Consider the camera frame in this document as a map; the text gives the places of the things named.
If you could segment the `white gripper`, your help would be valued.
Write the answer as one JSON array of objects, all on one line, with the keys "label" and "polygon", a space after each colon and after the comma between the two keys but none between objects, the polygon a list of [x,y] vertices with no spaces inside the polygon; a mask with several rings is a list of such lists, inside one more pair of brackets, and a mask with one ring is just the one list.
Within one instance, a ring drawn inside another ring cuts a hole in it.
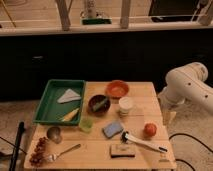
[{"label": "white gripper", "polygon": [[164,87],[157,98],[162,110],[163,124],[168,126],[176,116],[172,109],[182,105],[185,98],[169,87]]}]

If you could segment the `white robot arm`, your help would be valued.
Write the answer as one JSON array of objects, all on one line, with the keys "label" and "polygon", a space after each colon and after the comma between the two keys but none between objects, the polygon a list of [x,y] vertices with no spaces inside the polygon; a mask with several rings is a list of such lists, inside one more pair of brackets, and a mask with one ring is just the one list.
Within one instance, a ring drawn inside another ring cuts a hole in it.
[{"label": "white robot arm", "polygon": [[207,78],[207,67],[200,62],[174,68],[166,74],[166,86],[157,95],[165,126],[175,118],[174,108],[185,100],[193,101],[213,114],[213,87],[205,84]]}]

